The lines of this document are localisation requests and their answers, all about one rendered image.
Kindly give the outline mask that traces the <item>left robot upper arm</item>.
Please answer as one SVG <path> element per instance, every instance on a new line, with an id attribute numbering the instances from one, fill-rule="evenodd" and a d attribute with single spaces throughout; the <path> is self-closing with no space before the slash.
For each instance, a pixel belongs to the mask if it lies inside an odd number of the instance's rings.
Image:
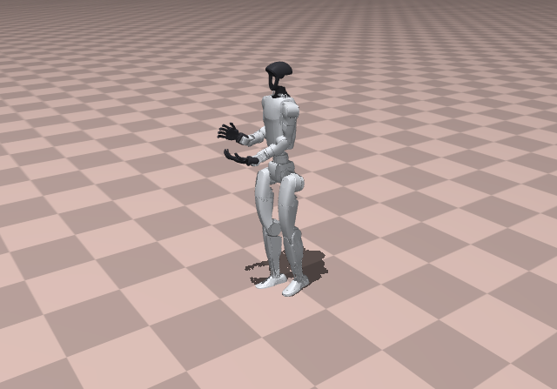
<path id="1" fill-rule="evenodd" d="M 288 140 L 291 145 L 294 127 L 299 116 L 299 107 L 297 104 L 290 101 L 283 102 L 282 114 L 284 117 L 282 125 L 283 135 L 276 138 L 276 144 L 285 139 Z"/>

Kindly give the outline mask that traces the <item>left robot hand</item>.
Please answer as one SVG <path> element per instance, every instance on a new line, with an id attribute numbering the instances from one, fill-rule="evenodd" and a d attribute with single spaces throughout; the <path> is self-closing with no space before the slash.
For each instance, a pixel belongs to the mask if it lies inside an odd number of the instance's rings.
<path id="1" fill-rule="evenodd" d="M 240 164 L 246 164 L 247 166 L 249 166 L 250 164 L 258 164 L 259 162 L 258 158 L 253 158 L 251 156 L 248 156 L 247 158 L 242 158 L 237 153 L 234 153 L 234 155 L 236 156 L 234 157 L 229 153 L 228 149 L 227 150 L 225 149 L 224 154 L 226 158 L 230 160 L 234 160 L 235 162 Z"/>

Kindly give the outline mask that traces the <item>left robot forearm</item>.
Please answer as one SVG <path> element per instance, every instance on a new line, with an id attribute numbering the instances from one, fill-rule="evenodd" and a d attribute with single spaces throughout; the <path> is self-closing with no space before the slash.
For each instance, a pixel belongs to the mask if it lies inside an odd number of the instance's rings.
<path id="1" fill-rule="evenodd" d="M 267 159 L 283 153 L 289 147 L 289 145 L 289 141 L 285 139 L 280 141 L 277 145 L 270 144 L 270 146 L 268 146 L 267 148 L 259 151 L 257 155 L 252 156 L 253 158 L 258 158 L 259 162 L 258 164 L 250 164 L 250 166 L 258 166 L 260 163 L 266 161 Z"/>

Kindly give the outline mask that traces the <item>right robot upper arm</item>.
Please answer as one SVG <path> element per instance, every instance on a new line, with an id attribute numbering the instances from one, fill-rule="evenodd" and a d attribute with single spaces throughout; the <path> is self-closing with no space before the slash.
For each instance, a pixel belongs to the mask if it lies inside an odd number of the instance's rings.
<path id="1" fill-rule="evenodd" d="M 265 99 L 266 99 L 267 97 L 268 97 L 268 96 L 264 96 L 264 97 L 262 98 L 263 121 L 264 121 L 264 123 L 265 123 L 265 119 L 264 119 L 264 105 L 265 105 Z M 262 127 L 262 128 L 260 129 L 260 131 L 263 133 L 264 138 L 266 139 L 266 136 L 265 136 L 265 127 Z"/>

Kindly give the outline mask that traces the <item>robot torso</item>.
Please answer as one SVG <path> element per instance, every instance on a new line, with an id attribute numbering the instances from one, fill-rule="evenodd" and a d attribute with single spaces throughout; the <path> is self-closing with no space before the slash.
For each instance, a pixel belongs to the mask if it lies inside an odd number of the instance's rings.
<path id="1" fill-rule="evenodd" d="M 277 145 L 276 138 L 283 135 L 283 102 L 290 101 L 296 104 L 293 97 L 287 97 L 287 95 L 283 95 L 283 93 L 278 94 L 278 96 L 280 96 L 278 98 L 272 98 L 272 96 L 275 94 L 273 94 L 273 92 L 265 99 L 264 105 L 265 136 L 267 146 L 270 146 L 270 144 Z M 296 138 L 296 124 L 292 135 L 291 145 L 287 150 L 292 149 L 294 146 L 294 141 Z M 289 160 L 288 153 L 286 153 L 285 151 L 277 156 L 273 156 L 273 161 L 269 162 L 268 164 L 268 170 L 270 174 L 269 176 L 277 183 L 281 183 L 282 178 L 285 177 L 285 171 L 294 171 L 294 169 L 294 163 L 293 161 Z"/>

